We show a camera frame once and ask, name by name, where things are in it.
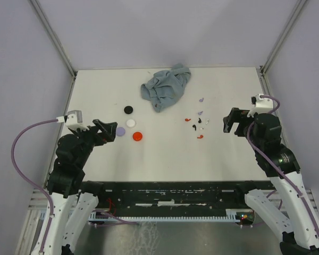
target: small purple piece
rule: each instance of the small purple piece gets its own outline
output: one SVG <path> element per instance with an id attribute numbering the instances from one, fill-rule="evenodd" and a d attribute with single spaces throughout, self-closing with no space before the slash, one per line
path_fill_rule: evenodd
<path id="1" fill-rule="evenodd" d="M 123 127 L 117 127 L 117 129 L 116 129 L 116 135 L 118 136 L 118 137 L 122 137 L 123 135 L 125 135 L 125 128 L 123 128 Z"/>

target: towel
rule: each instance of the towel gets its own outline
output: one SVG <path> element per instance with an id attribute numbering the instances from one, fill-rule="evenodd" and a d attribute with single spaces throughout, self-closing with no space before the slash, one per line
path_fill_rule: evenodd
<path id="1" fill-rule="evenodd" d="M 151 101 L 156 112 L 161 112 L 183 96 L 190 80 L 189 68 L 182 64 L 174 65 L 170 71 L 159 71 L 147 83 L 140 86 L 143 99 Z"/>

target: white table surface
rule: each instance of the white table surface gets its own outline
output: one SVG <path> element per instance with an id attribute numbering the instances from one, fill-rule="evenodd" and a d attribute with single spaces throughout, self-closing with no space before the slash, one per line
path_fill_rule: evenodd
<path id="1" fill-rule="evenodd" d="M 116 121 L 126 129 L 123 137 L 94 149 L 84 167 L 84 180 L 267 180 L 246 139 L 233 134 L 236 126 L 230 134 L 223 133 L 222 118 L 231 108 L 252 108 L 250 97 L 262 92 L 255 68 L 191 68 L 183 97 L 174 106 L 156 113 L 151 103 L 141 98 L 140 85 L 160 70 L 78 72 L 69 111 L 81 110 L 85 125 L 93 125 L 92 120 L 97 118 L 105 123 Z M 127 105 L 133 107 L 131 115 L 123 111 Z M 204 111 L 202 124 L 198 124 L 200 111 Z M 133 129 L 125 124 L 130 118 L 137 122 Z M 132 139 L 136 131 L 143 134 L 139 142 Z"/>

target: black bottle cap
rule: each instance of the black bottle cap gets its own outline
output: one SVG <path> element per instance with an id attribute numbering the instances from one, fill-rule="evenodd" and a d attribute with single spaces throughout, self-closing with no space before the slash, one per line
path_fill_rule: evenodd
<path id="1" fill-rule="evenodd" d="M 133 112 L 133 108 L 130 105 L 128 105 L 124 108 L 124 112 L 126 114 L 131 114 Z"/>

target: small black piece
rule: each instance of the small black piece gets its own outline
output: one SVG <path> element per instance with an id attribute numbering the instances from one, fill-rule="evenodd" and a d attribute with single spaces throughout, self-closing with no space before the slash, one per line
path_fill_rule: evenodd
<path id="1" fill-rule="evenodd" d="M 237 195 L 236 203 L 238 205 L 245 206 L 245 195 L 248 194 L 251 190 L 257 189 L 254 181 L 244 181 L 235 186 L 234 192 Z"/>
<path id="2" fill-rule="evenodd" d="M 124 112 L 126 114 L 131 114 L 133 112 L 133 108 L 130 105 L 128 105 L 124 108 Z"/>
<path id="3" fill-rule="evenodd" d="M 251 104 L 252 105 L 256 104 L 256 97 L 251 97 Z"/>
<path id="4" fill-rule="evenodd" d="M 87 181 L 81 187 L 81 193 L 90 193 L 94 197 L 104 194 L 103 184 L 100 182 Z"/>
<path id="5" fill-rule="evenodd" d="M 69 244 L 67 244 L 66 246 L 62 246 L 62 255 L 74 255 L 74 253 L 71 252 Z"/>

